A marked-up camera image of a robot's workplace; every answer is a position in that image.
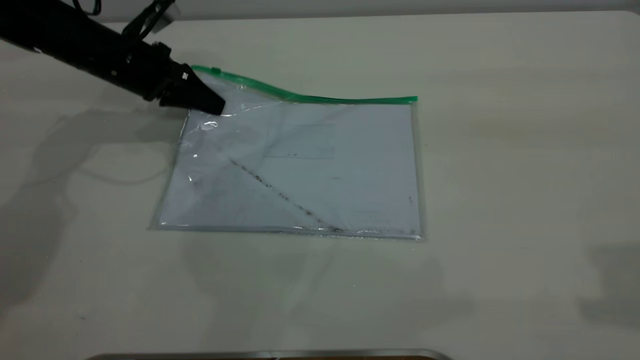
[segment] green zipper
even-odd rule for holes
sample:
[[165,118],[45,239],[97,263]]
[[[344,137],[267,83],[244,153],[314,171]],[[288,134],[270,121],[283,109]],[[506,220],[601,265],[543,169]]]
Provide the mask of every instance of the green zipper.
[[307,96],[300,95],[294,92],[289,92],[269,84],[265,84],[261,81],[246,78],[242,75],[231,74],[230,72],[223,72],[217,67],[205,67],[200,65],[192,65],[191,68],[196,71],[206,72],[217,78],[221,78],[233,83],[247,86],[254,90],[264,92],[271,96],[277,97],[281,100],[288,102],[311,102],[315,104],[393,104],[404,105],[411,104],[418,101],[417,96],[407,97],[383,97],[381,99],[334,99],[333,97],[320,97],[320,96]]

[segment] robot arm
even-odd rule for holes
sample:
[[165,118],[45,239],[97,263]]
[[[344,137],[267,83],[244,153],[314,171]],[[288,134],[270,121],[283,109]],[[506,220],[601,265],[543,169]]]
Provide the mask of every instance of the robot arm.
[[60,0],[3,0],[0,38],[50,55],[160,106],[194,108],[220,115],[225,101],[204,85],[187,64],[169,57],[171,49],[143,41],[175,0],[155,0],[122,34],[93,20],[92,12]]

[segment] white wall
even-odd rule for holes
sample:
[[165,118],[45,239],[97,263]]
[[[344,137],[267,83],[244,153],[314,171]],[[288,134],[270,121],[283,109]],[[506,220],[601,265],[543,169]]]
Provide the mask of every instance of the white wall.
[[[102,0],[103,20],[128,20],[152,0]],[[81,0],[89,9],[93,0]],[[617,10],[640,0],[177,0],[182,19],[334,17],[461,12]]]

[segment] white table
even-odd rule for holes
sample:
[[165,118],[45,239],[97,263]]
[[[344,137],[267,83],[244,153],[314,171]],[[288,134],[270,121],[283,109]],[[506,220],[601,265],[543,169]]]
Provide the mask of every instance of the white table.
[[150,231],[186,112],[0,44],[0,358],[638,359],[639,37],[636,15],[591,12],[178,22],[155,39],[303,94],[418,95],[425,243]]

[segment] plastic pouch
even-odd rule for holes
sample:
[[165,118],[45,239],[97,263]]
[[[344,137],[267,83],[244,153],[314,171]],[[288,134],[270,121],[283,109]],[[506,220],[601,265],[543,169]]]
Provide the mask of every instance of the plastic pouch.
[[309,97],[194,69],[227,103],[189,112],[159,228],[422,238],[416,97]]

